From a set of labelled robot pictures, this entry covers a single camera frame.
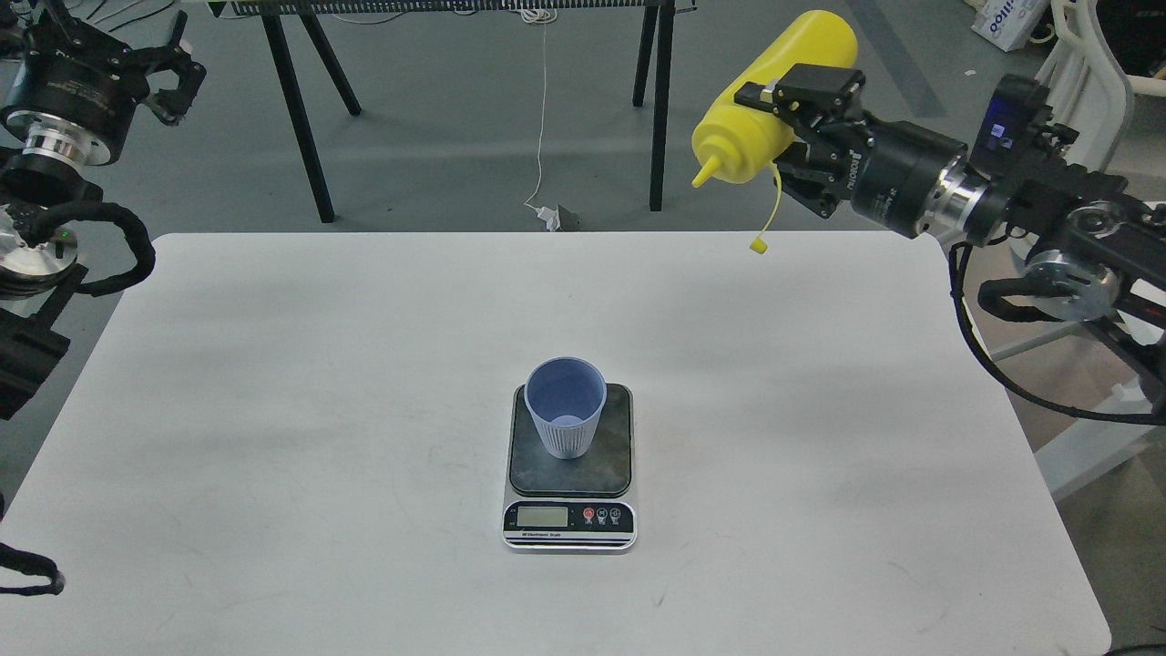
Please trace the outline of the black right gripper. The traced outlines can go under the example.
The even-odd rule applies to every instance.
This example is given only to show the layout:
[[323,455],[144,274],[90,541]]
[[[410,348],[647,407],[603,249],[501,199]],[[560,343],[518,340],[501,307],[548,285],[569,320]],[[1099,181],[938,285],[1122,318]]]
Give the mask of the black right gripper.
[[784,193],[813,216],[829,219],[850,202],[858,216],[909,240],[932,233],[986,244],[988,220],[972,213],[988,183],[971,165],[969,146],[916,124],[868,118],[865,82],[858,69],[794,64],[765,86],[742,84],[735,104],[775,117],[796,137],[824,131],[840,151],[785,150],[774,161]]

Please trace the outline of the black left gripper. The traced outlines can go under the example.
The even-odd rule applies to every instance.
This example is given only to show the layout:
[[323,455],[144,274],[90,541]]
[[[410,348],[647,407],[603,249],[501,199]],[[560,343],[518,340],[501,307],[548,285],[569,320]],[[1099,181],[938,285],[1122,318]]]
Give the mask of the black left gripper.
[[[208,75],[182,45],[149,48],[147,61],[91,24],[68,30],[31,24],[24,31],[24,61],[5,97],[5,129],[28,137],[36,124],[64,125],[82,132],[85,165],[112,165],[128,140],[138,103],[145,99],[161,124],[176,126]],[[178,84],[149,93],[147,77],[154,72],[173,72]]]

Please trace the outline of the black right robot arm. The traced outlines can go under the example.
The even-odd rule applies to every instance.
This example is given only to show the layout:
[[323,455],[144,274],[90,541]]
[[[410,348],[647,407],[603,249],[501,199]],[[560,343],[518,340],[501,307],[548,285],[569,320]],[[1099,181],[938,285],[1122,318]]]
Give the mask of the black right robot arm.
[[[948,275],[958,332],[1007,392],[1079,419],[1163,425],[1163,343],[1144,345],[1124,316],[1163,327],[1163,306],[1136,282],[1163,288],[1163,205],[1132,198],[1126,181],[1067,162],[1079,133],[1054,124],[1048,90],[1007,75],[997,84],[972,146],[862,108],[857,69],[799,63],[766,86],[737,83],[731,99],[777,117],[795,141],[772,158],[784,191],[819,216],[841,202],[909,240],[951,230]],[[974,248],[1034,237],[1019,277],[986,280],[979,308],[1007,323],[1083,323],[1142,379],[1150,410],[1084,411],[1025,390],[986,357],[965,310]]]

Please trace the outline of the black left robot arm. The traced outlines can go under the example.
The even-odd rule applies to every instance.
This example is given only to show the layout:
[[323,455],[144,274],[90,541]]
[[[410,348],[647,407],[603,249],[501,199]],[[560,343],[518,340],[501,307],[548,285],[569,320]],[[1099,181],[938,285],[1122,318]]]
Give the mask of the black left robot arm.
[[[105,202],[84,178],[112,165],[138,108],[174,126],[187,117],[208,70],[182,45],[189,16],[180,10],[163,45],[132,48],[92,24],[49,10],[24,30],[24,58],[3,101],[3,299],[41,296],[37,311],[3,310],[1,415],[12,419],[69,350],[54,323],[72,296],[122,292],[157,264],[148,230],[132,210]],[[105,223],[133,254],[127,271],[87,280],[73,230]]]

